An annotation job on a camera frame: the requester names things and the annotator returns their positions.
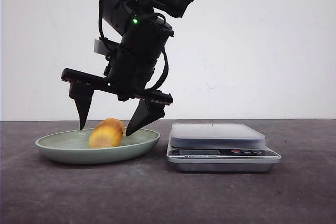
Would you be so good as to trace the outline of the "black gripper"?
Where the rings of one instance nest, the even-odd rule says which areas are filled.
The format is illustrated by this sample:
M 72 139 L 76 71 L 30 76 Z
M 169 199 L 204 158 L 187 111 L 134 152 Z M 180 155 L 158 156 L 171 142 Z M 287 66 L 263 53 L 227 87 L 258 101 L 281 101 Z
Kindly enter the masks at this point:
M 164 107 L 171 104 L 173 98 L 159 87 L 167 77 L 168 65 L 154 86 L 146 88 L 146 84 L 153 76 L 160 54 L 165 54 L 167 39 L 172 36 L 172 29 L 160 28 L 148 33 L 128 31 L 120 43 L 98 38 L 94 51 L 108 61 L 102 77 L 70 68 L 62 71 L 61 80 L 70 83 L 69 97 L 75 101 L 80 130 L 85 126 L 95 90 L 115 94 L 120 101 L 140 99 L 126 136 L 165 116 Z

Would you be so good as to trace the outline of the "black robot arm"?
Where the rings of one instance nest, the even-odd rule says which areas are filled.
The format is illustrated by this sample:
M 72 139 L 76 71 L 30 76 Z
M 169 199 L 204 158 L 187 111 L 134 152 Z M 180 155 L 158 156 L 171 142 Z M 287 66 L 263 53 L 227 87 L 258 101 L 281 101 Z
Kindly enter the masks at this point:
M 96 90 L 117 95 L 119 101 L 139 99 L 126 135 L 164 117 L 164 108 L 173 102 L 160 91 L 169 67 L 165 65 L 158 81 L 146 84 L 154 74 L 159 56 L 165 56 L 165 44 L 174 35 L 166 15 L 181 18 L 194 0 L 99 0 L 98 22 L 108 23 L 121 37 L 120 42 L 101 34 L 95 40 L 95 53 L 104 55 L 107 66 L 103 76 L 66 68 L 61 79 L 70 84 L 69 96 L 75 101 L 79 127 L 84 128 Z

